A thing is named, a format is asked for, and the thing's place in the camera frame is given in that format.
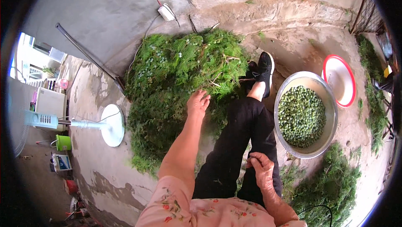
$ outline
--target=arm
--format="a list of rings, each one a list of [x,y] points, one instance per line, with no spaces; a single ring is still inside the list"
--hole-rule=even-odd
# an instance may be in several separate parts
[[[187,102],[187,120],[183,131],[173,142],[163,158],[158,177],[161,179],[171,175],[181,179],[191,195],[194,192],[194,166],[198,153],[198,142],[201,134],[202,120],[209,105],[210,95],[207,91],[196,91]]]
[[[265,208],[268,213],[274,218],[275,225],[279,226],[292,220],[299,220],[295,211],[285,203],[275,192],[272,183],[272,172],[274,163],[262,153],[250,153],[248,166],[251,165],[255,169],[257,185],[263,194]]]

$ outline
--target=white shoe sole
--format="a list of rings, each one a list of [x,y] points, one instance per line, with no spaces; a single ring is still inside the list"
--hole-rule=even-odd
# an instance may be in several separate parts
[[[269,76],[269,88],[271,88],[272,87],[272,74],[274,73],[275,63],[274,63],[274,58],[272,57],[271,53],[267,52],[267,54],[269,55],[269,58],[271,59],[271,63],[272,63],[271,75]]]

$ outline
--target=hand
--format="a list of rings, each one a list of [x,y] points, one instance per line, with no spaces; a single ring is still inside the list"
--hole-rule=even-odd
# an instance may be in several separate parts
[[[207,94],[205,90],[197,90],[187,101],[187,115],[188,117],[195,117],[203,119],[205,116],[205,110],[209,105],[210,95],[204,97]]]
[[[257,185],[261,191],[274,191],[272,172],[274,171],[274,163],[263,153],[250,153],[247,159],[246,168],[254,167]]]

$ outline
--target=pink floral shirt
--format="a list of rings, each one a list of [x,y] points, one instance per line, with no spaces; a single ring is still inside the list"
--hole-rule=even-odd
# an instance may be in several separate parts
[[[275,224],[274,218],[259,204],[237,197],[191,199],[182,180],[165,176],[159,180],[135,226],[275,227]],[[304,221],[290,221],[282,226],[307,227],[307,224]]]

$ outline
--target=green bucket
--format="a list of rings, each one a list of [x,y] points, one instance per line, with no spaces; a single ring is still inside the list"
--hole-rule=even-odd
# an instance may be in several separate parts
[[[56,134],[56,149],[57,151],[71,150],[70,136]]]

